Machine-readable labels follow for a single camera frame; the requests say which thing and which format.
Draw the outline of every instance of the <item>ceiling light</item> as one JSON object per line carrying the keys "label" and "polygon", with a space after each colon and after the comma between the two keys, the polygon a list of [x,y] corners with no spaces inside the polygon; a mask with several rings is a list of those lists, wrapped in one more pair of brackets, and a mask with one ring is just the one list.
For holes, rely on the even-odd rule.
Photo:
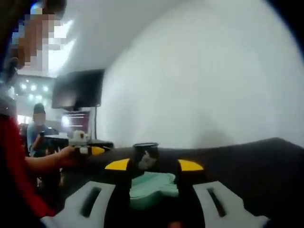
{"label": "ceiling light", "polygon": [[30,89],[31,89],[31,91],[35,91],[35,90],[37,89],[37,87],[36,87],[35,85],[32,85],[32,86],[30,87]]}

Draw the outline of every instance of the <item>hand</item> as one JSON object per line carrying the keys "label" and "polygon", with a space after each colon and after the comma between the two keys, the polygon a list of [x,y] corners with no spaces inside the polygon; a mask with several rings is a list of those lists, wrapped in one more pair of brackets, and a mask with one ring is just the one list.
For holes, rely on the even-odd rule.
{"label": "hand", "polygon": [[81,156],[79,151],[76,151],[75,147],[72,146],[63,148],[61,151],[56,153],[56,155],[60,167],[78,166],[85,159],[85,157]]}

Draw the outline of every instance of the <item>blue shirt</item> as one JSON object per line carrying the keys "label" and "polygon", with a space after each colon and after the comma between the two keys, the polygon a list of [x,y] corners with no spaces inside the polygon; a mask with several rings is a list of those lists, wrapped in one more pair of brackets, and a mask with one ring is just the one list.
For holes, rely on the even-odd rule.
{"label": "blue shirt", "polygon": [[27,130],[27,141],[28,141],[28,151],[30,156],[34,156],[35,153],[39,152],[41,154],[45,154],[46,149],[48,148],[48,144],[49,144],[49,140],[47,140],[46,138],[44,139],[43,142],[40,143],[40,145],[38,146],[38,148],[36,150],[32,150],[32,145],[34,143],[34,141],[36,140],[39,132],[44,131],[45,135],[50,135],[51,131],[48,127],[46,127],[45,125],[42,126],[41,130],[38,131],[37,127],[34,123],[31,123],[28,125],[28,130]]}

